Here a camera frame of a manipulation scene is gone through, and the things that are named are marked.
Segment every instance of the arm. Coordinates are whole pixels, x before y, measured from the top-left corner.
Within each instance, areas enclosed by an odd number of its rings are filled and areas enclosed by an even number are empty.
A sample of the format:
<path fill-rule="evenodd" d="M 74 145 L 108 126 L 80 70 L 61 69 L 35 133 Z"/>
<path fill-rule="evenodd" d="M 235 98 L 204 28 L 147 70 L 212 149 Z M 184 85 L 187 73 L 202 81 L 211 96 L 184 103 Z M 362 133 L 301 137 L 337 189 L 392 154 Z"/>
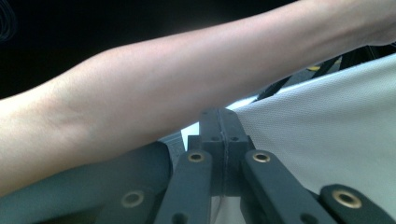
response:
<path fill-rule="evenodd" d="M 0 195 L 143 146 L 194 122 L 207 107 L 310 64 L 396 39 L 396 2 L 372 2 L 303 0 L 111 49 L 1 101 Z"/>

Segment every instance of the cable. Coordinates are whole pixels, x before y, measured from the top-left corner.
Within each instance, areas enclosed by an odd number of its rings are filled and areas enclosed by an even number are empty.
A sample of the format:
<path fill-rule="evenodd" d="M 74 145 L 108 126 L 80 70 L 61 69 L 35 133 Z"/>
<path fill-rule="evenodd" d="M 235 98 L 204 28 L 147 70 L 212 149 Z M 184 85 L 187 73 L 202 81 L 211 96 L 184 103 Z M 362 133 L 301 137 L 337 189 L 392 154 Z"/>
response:
<path fill-rule="evenodd" d="M 17 32 L 17 17 L 7 0 L 0 0 L 0 42 L 9 40 Z"/>

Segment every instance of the dark background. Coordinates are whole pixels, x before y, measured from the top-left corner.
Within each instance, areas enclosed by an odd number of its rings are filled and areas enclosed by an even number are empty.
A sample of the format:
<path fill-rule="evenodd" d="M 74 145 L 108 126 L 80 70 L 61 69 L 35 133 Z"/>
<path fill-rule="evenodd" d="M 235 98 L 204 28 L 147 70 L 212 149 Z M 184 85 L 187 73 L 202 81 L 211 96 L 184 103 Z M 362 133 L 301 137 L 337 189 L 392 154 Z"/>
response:
<path fill-rule="evenodd" d="M 237 20 L 291 1 L 8 0 L 18 30 L 0 42 L 0 98 L 31 89 L 105 49 Z"/>

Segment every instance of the textured white fabric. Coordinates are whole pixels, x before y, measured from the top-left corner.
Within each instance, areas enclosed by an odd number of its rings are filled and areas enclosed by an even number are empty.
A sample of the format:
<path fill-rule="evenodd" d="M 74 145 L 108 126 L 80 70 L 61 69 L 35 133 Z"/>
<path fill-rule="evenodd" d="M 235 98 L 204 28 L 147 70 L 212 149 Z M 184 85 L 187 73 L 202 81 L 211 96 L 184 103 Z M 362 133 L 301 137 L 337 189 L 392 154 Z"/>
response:
<path fill-rule="evenodd" d="M 236 110 L 308 189 L 339 183 L 396 218 L 396 55 Z"/>

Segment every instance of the white fabric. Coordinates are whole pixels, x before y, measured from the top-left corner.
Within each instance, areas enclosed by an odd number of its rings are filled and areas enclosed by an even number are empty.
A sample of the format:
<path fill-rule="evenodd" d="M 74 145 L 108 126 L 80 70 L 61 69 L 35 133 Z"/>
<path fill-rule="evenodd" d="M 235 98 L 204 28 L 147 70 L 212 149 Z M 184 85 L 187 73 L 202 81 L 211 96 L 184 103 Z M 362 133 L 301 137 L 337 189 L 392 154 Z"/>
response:
<path fill-rule="evenodd" d="M 236 110 L 258 149 L 316 193 L 357 189 L 396 218 L 396 55 Z"/>

